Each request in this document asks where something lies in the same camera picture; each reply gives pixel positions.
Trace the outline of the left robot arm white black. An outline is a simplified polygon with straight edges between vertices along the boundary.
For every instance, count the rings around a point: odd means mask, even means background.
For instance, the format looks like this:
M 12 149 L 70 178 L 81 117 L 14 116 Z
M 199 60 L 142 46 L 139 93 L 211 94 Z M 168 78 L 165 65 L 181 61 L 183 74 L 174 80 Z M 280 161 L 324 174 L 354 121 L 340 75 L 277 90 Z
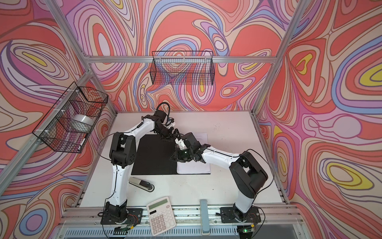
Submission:
M 175 120 L 170 117 L 169 103 L 162 102 L 154 114 L 141 118 L 140 123 L 125 132 L 116 132 L 111 141 L 109 158 L 113 169 L 113 191 L 107 199 L 107 211 L 119 211 L 127 203 L 127 183 L 129 170 L 137 157 L 139 141 L 148 133 L 153 132 L 162 140 L 175 139 Z

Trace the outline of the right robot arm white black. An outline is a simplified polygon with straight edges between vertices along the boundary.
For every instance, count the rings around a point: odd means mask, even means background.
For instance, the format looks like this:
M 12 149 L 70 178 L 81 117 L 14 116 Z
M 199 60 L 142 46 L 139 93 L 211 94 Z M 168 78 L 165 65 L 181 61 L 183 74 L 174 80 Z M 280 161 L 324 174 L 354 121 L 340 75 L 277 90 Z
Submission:
M 248 151 L 241 154 L 218 150 L 209 144 L 179 146 L 170 156 L 175 162 L 191 161 L 213 164 L 228 169 L 238 188 L 238 198 L 233 205 L 236 217 L 246 216 L 269 176 L 255 157 Z

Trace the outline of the black grey stapler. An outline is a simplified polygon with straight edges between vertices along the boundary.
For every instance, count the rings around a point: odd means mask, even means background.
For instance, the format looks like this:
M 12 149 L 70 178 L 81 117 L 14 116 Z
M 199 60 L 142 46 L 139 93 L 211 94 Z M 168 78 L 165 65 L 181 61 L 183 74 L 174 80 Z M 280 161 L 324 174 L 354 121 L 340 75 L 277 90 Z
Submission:
M 128 182 L 129 182 L 129 184 L 131 184 L 135 187 L 138 187 L 138 188 L 140 188 L 144 191 L 147 191 L 147 192 L 153 192 L 155 190 L 155 186 L 153 184 L 151 184 L 150 182 L 145 181 L 145 180 L 141 180 L 141 179 L 138 179 L 135 177 L 130 177 L 128 179 Z

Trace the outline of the white desk calculator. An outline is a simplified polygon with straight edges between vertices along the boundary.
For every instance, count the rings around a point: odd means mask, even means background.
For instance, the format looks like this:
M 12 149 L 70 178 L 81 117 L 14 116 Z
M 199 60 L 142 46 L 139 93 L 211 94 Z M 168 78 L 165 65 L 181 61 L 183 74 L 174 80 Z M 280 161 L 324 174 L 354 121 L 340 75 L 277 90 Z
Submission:
M 163 197 L 146 206 L 153 236 L 166 233 L 176 227 L 176 220 L 169 197 Z

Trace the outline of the silver tape roll in basket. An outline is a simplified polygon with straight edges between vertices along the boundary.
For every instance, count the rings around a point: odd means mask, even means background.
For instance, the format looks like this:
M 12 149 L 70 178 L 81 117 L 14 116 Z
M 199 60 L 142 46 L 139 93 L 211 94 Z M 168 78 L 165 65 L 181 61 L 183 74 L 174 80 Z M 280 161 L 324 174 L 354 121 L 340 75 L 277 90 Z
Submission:
M 89 116 L 77 114 L 72 117 L 70 127 L 75 132 L 88 133 L 94 124 L 93 119 Z

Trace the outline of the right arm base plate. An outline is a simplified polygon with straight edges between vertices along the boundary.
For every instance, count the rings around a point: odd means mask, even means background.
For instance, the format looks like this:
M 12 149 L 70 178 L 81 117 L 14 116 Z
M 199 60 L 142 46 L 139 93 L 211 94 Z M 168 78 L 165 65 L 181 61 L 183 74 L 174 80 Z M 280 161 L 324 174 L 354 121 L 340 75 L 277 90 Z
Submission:
M 259 208 L 252 206 L 248 212 L 242 213 L 234 207 L 221 207 L 218 213 L 223 223 L 260 223 Z

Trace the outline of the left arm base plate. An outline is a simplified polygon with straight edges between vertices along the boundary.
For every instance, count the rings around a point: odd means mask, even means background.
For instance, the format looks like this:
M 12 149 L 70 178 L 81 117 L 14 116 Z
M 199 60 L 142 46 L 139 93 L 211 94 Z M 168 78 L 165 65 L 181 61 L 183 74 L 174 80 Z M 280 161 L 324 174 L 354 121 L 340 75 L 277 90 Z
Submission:
M 136 226 L 141 223 L 143 209 L 127 208 L 118 213 L 104 211 L 101 217 L 101 225 L 130 225 Z

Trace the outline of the aluminium frame rail front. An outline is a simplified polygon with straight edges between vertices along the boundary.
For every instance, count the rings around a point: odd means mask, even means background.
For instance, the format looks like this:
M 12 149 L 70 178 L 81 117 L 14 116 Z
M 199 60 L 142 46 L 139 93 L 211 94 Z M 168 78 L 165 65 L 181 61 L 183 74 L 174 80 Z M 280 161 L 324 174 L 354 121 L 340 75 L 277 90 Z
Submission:
M 238 232 L 251 223 L 224 224 L 220 205 L 209 205 L 210 235 L 201 234 L 200 206 L 173 206 L 176 227 L 157 236 L 159 239 L 311 239 L 312 236 L 296 206 L 259 205 L 261 222 L 248 233 Z M 99 207 L 72 208 L 65 211 L 54 239 L 152 239 L 149 217 L 143 210 L 141 223 L 128 232 L 116 232 L 116 225 L 100 224 Z

